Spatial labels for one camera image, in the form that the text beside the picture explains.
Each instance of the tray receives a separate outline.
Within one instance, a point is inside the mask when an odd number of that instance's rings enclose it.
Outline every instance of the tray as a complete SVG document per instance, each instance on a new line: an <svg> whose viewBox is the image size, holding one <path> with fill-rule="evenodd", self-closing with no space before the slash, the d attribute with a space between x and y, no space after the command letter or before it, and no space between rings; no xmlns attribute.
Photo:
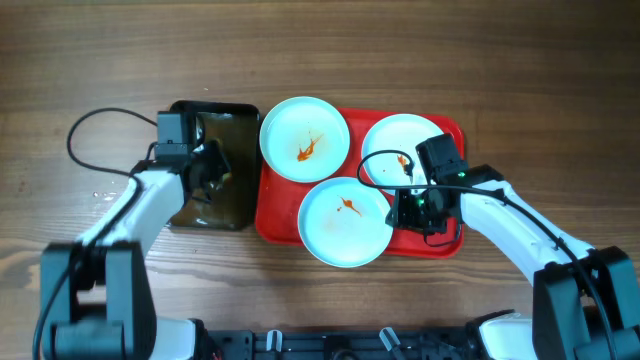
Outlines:
<svg viewBox="0 0 640 360"><path fill-rule="evenodd" d="M338 111L347 121L351 134L351 147L342 167L329 178L337 176L356 176L356 168L362 160L362 141L369 129L379 120L394 115L394 112L339 108ZM464 136L458 125L448 117L441 115L421 115L438 125L444 133L453 136L460 155L464 158ZM363 179L370 181L364 170ZM260 174L260 188L258 192L258 205L256 209L256 229L268 242L282 245L302 246L302 240L298 233L298 208L304 196L317 183L300 184L291 182L276 174L265 163ZM393 196L382 192L389 201L393 202ZM457 221L449 219L447 232L429 237L429 242L439 244L453 240ZM422 258L447 258L453 256L464 241L464 229L460 234L460 240L449 246L430 247L424 243L422 235L406 230L394 230L391 242L385 250L385 254L415 256Z"/></svg>

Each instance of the orange object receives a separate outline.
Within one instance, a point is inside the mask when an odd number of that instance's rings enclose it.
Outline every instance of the orange object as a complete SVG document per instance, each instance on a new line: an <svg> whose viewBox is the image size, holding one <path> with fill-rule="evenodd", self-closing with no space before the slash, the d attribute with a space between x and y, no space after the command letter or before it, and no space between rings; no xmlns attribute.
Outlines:
<svg viewBox="0 0 640 360"><path fill-rule="evenodd" d="M407 165L407 159L402 155L398 155L398 162L402 165L402 171L404 171L404 167Z"/></svg>
<svg viewBox="0 0 640 360"><path fill-rule="evenodd" d="M313 147L316 146L316 143L318 142L318 140L320 140L322 135L318 136L318 138L315 140L311 138L311 144L309 144L309 147L307 147L305 151L302 151L302 148L300 148L300 153L298 154L298 161L305 161L311 157L311 154L313 154Z"/></svg>
<svg viewBox="0 0 640 360"><path fill-rule="evenodd" d="M357 212L358 215L362 216L362 214L360 214L360 211L356 210L356 208L353 207L353 201L345 200L342 196L340 196L340 199L342 199L342 203L344 204L344 206L348 207L349 209Z"/></svg>

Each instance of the wooden table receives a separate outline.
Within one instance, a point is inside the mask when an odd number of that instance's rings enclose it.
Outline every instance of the wooden table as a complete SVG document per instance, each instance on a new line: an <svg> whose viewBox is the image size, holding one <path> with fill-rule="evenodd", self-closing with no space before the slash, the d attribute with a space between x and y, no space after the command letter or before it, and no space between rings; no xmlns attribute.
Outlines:
<svg viewBox="0 0 640 360"><path fill-rule="evenodd" d="M154 117L197 99L266 114L310 95L448 115L466 133L471 164L501 171L567 232L640 260L638 2L5 3L0 358L29 356L42 249L74 239L125 187L65 151L73 121L104 106ZM140 121L104 115L79 130L74 148L129 169L154 136ZM531 308L525 278L471 231L448 260L382 256L346 271L304 248L269 245L253 228L165 229L146 264L158 314L210 329L418 327Z"/></svg>

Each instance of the wooden surface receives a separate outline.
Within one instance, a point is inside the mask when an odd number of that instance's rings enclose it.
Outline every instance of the wooden surface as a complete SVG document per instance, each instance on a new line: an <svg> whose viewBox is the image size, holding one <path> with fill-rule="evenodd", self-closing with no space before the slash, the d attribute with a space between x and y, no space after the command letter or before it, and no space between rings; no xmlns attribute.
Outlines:
<svg viewBox="0 0 640 360"><path fill-rule="evenodd" d="M126 184L65 152L73 121L103 106L153 117L198 99L266 114L310 95L448 115L471 164L494 166L567 232L640 260L639 10L553 0L5 2L0 358L30 351L41 250L88 228ZM155 129L105 115L77 135L83 159L129 169ZM254 229L165 229L146 263L158 313L210 329L417 327L529 312L525 278L467 234L452 259L383 256L339 270Z"/></svg>

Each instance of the white plate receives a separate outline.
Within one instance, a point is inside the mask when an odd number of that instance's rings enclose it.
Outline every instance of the white plate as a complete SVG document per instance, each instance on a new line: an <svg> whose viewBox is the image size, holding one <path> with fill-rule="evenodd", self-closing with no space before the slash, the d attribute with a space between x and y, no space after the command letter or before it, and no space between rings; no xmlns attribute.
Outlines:
<svg viewBox="0 0 640 360"><path fill-rule="evenodd" d="M345 206L344 200L360 214ZM382 254L393 228L384 223L390 210L376 189L339 177L316 185L298 211L298 231L307 249L337 267L364 265Z"/></svg>
<svg viewBox="0 0 640 360"><path fill-rule="evenodd" d="M315 141L313 153L299 161ZM340 168L349 153L349 129L326 101L295 97L276 105L260 129L260 150L280 176L295 182L320 181Z"/></svg>
<svg viewBox="0 0 640 360"><path fill-rule="evenodd" d="M427 179L418 159L416 145L430 137L442 135L442 130L430 120L418 115L396 114L378 121L362 142L362 157L379 150L402 150L414 161L413 184L404 174L397 154L381 154L364 164L367 175L378 185L426 185ZM384 190L394 195L394 190Z"/></svg>

